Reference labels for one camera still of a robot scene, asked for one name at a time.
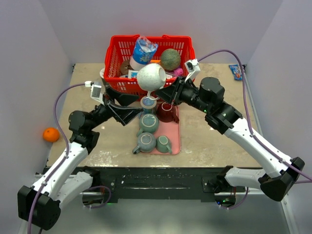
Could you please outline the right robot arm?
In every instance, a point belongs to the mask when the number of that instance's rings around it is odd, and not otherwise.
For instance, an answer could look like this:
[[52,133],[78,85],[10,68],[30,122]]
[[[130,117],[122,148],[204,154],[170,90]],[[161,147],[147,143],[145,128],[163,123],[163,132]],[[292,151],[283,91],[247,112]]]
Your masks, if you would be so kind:
[[157,97],[169,104],[186,103],[204,112],[210,127],[237,143],[262,167],[258,170],[225,167],[209,182],[216,193],[232,187],[249,187],[281,201],[297,182],[304,161],[282,153],[257,131],[249,129],[243,115],[224,101],[224,93],[220,81],[213,77],[204,78],[199,87],[191,79],[177,78],[172,85],[155,91]]

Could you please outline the small green mug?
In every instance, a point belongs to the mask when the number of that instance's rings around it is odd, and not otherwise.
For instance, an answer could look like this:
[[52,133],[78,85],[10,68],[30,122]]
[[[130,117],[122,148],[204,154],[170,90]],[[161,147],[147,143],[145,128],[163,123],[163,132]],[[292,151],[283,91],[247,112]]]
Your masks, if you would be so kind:
[[172,153],[172,143],[165,135],[161,135],[156,139],[156,149],[163,154]]

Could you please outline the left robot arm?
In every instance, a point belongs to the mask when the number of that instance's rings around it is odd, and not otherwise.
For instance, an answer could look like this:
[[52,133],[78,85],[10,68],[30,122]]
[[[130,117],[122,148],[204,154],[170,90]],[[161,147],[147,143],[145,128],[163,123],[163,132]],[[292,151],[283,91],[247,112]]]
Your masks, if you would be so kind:
[[57,161],[32,186],[22,186],[18,191],[18,215],[28,222],[28,234],[33,225],[40,230],[51,229],[65,204],[85,190],[96,191],[102,187],[98,173],[90,169],[79,172],[67,182],[98,142],[99,133],[93,129],[111,118],[125,126],[141,112],[141,108],[130,107],[138,100],[137,95],[121,93],[111,87],[102,93],[101,88],[92,83],[91,98],[99,102],[93,110],[75,110],[69,115],[72,135],[65,139],[66,148]]

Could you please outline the white speckled mug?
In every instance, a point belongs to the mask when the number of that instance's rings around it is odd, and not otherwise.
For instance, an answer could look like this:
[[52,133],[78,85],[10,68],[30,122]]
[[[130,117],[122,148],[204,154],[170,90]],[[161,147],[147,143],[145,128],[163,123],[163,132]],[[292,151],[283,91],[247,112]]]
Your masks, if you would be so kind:
[[147,91],[147,97],[150,100],[158,100],[151,93],[158,89],[162,89],[166,83],[165,70],[157,63],[150,63],[144,66],[137,73],[137,82],[143,91]]

